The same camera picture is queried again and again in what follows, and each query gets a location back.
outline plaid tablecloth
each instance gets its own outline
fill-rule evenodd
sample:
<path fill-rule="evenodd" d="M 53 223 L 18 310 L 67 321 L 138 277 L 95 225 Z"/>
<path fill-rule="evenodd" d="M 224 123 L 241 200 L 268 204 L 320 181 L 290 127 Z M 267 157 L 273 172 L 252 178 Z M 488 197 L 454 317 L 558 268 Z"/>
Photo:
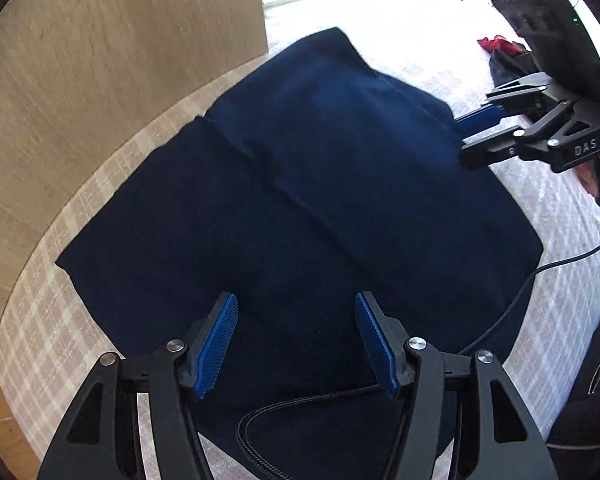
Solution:
<path fill-rule="evenodd" d="M 494 9 L 460 0 L 305 0 L 268 10 L 266 22 L 271 54 L 337 25 L 369 65 L 445 100 L 456 115 L 477 107 L 492 87 L 488 55 L 475 40 L 495 34 L 514 38 Z M 115 350 L 54 261 L 153 149 L 266 59 L 193 92 L 120 147 L 72 197 L 24 267 L 0 323 L 0 384 L 39 457 L 97 357 Z M 571 172 L 554 175 L 544 164 L 517 159 L 492 169 L 538 231 L 544 244 L 541 264 L 599 243 L 600 209 Z M 600 252 L 536 279 L 505 368 L 545 435 L 568 396 L 599 318 Z M 145 397 L 140 407 L 146 437 Z M 203 445 L 216 478 L 253 478 L 208 441 Z M 159 478 L 150 438 L 143 438 L 143 455 L 147 478 Z M 447 452 L 438 461 L 435 478 L 443 478 L 448 458 Z"/>

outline folded garment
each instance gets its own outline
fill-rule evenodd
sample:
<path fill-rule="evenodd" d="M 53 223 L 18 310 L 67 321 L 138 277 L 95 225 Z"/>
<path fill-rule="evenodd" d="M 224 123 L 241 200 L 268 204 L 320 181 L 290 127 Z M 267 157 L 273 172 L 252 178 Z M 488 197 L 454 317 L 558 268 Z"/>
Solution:
<path fill-rule="evenodd" d="M 354 320 L 371 290 L 443 351 L 490 327 L 542 245 L 491 171 L 466 172 L 450 109 L 368 67 L 337 29 L 293 44 L 156 149 L 58 259 L 127 357 L 205 317 L 240 317 L 199 431 L 235 441 L 251 410 L 375 383 Z M 506 359 L 530 290 L 482 346 Z M 446 399 L 441 448 L 454 422 Z M 297 479 L 379 478 L 400 405 L 384 392 L 298 406 L 250 428 Z"/>

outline human hand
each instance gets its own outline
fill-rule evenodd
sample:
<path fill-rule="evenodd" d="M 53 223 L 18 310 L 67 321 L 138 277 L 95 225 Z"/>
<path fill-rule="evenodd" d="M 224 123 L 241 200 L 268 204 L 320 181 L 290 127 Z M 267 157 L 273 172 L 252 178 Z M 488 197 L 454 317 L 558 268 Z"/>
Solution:
<path fill-rule="evenodd" d="M 596 174 L 593 171 L 593 165 L 585 163 L 573 169 L 587 193 L 591 196 L 598 196 L 598 183 L 596 181 Z"/>

